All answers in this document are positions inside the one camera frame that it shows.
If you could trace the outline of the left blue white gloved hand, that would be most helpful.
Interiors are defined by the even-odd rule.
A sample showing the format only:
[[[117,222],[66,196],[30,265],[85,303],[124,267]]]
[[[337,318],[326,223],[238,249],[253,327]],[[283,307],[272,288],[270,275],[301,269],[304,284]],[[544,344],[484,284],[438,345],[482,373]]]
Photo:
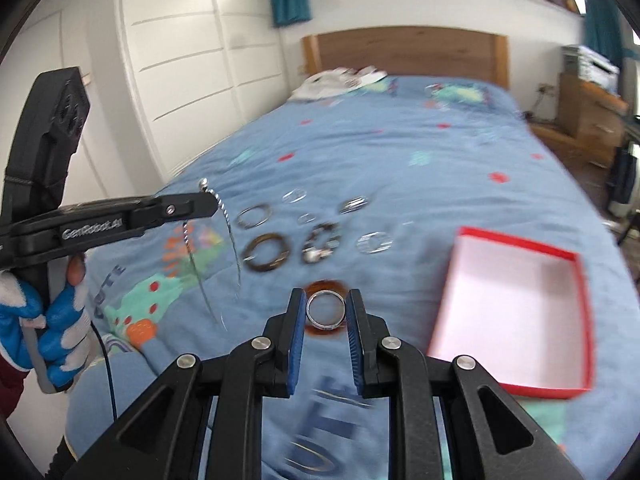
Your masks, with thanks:
[[[33,328],[37,353],[47,379],[45,393],[61,392],[72,384],[87,363],[91,350],[91,321],[85,309],[85,256],[68,259],[64,287],[49,307],[38,292],[11,272],[1,272],[1,365],[15,380],[35,368],[23,330]]]

